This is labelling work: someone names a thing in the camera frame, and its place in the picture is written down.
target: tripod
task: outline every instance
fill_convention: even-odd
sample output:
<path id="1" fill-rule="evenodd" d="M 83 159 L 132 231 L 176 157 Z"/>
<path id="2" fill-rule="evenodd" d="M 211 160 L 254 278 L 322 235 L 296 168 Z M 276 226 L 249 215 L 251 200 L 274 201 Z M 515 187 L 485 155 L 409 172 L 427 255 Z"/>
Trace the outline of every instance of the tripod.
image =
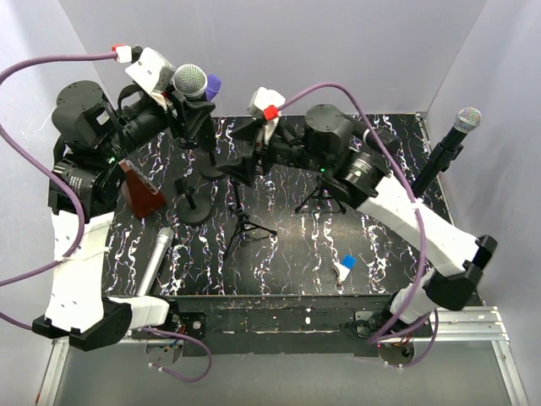
<path id="1" fill-rule="evenodd" d="M 325 186 L 323 186 L 323 178 L 321 176 L 318 176 L 315 182 L 315 189 L 312 193 L 310 193 L 306 199 L 303 200 L 303 202 L 295 207 L 295 212 L 299 213 L 300 210 L 303 208 L 303 206 L 308 202 L 308 200 L 314 199 L 314 200 L 334 200 L 338 205 L 340 206 L 340 213 L 344 214 L 346 212 L 346 207 L 331 193 L 325 189 Z"/>
<path id="2" fill-rule="evenodd" d="M 260 229 L 265 230 L 272 235 L 278 234 L 276 230 L 271 230 L 267 227 L 260 226 L 259 224 L 255 224 L 254 222 L 250 221 L 250 215 L 244 211 L 242 205 L 240 204 L 240 196 L 238 194 L 238 181 L 230 178 L 230 182 L 233 187 L 233 192 L 235 194 L 235 206 L 229 206 L 229 210 L 231 210 L 237 217 L 237 225 L 235 226 L 233 236 L 229 240 L 226 252 L 223 255 L 224 260 L 229 256 L 229 249 L 231 248 L 231 245 L 233 244 L 235 238 L 242 236 L 244 233 Z"/>

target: round black base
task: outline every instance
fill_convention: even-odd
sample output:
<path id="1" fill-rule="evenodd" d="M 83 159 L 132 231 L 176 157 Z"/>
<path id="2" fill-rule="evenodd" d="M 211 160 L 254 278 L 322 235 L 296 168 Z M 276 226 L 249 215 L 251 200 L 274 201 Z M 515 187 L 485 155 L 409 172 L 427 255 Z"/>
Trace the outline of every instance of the round black base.
<path id="1" fill-rule="evenodd" d="M 216 169 L 216 167 L 213 167 L 208 162 L 201 165 L 199 173 L 201 174 L 201 178 L 209 181 L 218 180 L 226 177 L 226 174 L 224 172 L 220 172 Z"/>
<path id="2" fill-rule="evenodd" d="M 177 213 L 178 220 L 187 226 L 199 226 L 210 218 L 210 198 L 193 195 L 195 208 L 192 209 L 186 199 L 182 198 L 178 202 Z"/>

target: marble tabletop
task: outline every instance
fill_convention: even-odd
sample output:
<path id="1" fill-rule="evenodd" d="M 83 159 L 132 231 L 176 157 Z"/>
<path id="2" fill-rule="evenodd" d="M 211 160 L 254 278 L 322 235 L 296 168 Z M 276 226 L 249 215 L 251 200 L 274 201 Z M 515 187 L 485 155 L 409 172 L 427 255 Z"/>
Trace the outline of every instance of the marble tabletop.
<path id="1" fill-rule="evenodd" d="M 235 125 L 248 119 L 214 118 L 219 161 L 238 156 L 243 146 L 229 134 Z M 415 116 L 379 114 L 370 119 L 375 126 L 400 137 L 398 163 L 412 181 L 429 154 Z M 287 120 L 298 131 L 303 127 L 302 117 Z M 352 144 L 367 148 L 359 140 L 352 140 Z M 153 294 L 388 294 L 406 286 L 418 266 L 414 248 L 382 223 L 351 208 L 340 214 L 336 203 L 318 205 L 312 200 L 295 214 L 294 208 L 314 189 L 317 174 L 279 166 L 258 177 L 253 189 L 240 186 L 244 208 L 252 220 L 276 229 L 277 236 L 255 232 L 253 238 L 234 243 L 224 261 L 223 253 L 236 222 L 227 209 L 234 199 L 227 180 L 203 180 L 198 166 L 204 155 L 180 149 L 165 133 L 130 158 L 161 189 L 168 204 L 140 221 L 119 196 L 107 240 L 110 252 L 103 265 L 105 294 L 135 294 L 162 227 L 171 227 L 175 239 L 161 264 Z M 210 220 L 197 228 L 178 220 L 173 182 L 179 177 L 186 177 L 196 193 L 212 201 Z M 448 219 L 437 183 L 430 186 L 424 202 Z M 357 262 L 343 287 L 337 288 L 332 262 L 344 255 L 352 255 Z"/>

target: gray wall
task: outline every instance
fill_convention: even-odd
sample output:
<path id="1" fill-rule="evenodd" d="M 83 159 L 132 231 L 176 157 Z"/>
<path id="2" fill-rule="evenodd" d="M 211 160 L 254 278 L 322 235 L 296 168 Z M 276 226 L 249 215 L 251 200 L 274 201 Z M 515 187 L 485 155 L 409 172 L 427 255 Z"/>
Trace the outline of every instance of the gray wall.
<path id="1" fill-rule="evenodd" d="M 57 0 L 0 2 L 0 70 L 12 63 L 84 48 Z M 70 81 L 98 80 L 91 63 L 26 69 L 0 89 L 0 120 L 8 132 L 46 165 L 52 165 L 57 132 L 50 113 Z M 46 207 L 47 180 L 0 140 L 0 279 L 52 260 L 54 237 Z M 44 313 L 52 274 L 0 288 L 0 310 L 30 323 Z M 51 342 L 0 321 L 0 403 L 34 404 Z"/>
<path id="2" fill-rule="evenodd" d="M 458 225 L 500 242 L 480 293 L 501 309 L 532 405 L 541 404 L 539 21 L 539 1 L 488 0 L 428 115 L 436 142 L 459 108 L 483 114 L 443 182 Z"/>
<path id="3" fill-rule="evenodd" d="M 216 114 L 246 114 L 260 86 L 293 96 L 323 80 L 344 84 L 367 112 L 427 111 L 486 0 L 60 0 L 89 52 L 153 47 L 177 66 L 223 80 Z M 116 95 L 128 83 L 97 66 Z M 317 102 L 352 106 L 321 91 Z"/>

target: silver microphone grille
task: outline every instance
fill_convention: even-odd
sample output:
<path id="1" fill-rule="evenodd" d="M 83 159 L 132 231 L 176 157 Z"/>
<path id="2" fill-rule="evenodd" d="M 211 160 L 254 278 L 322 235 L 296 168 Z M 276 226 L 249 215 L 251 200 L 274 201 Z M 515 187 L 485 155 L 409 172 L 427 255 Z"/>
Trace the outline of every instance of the silver microphone grille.
<path id="1" fill-rule="evenodd" d="M 207 78 L 203 69 L 197 65 L 187 63 L 177 69 L 172 76 L 175 89 L 180 91 L 187 99 L 197 98 L 205 93 Z"/>
<path id="2" fill-rule="evenodd" d="M 455 129 L 469 133 L 481 124 L 481 112 L 477 108 L 466 107 L 456 114 Z"/>

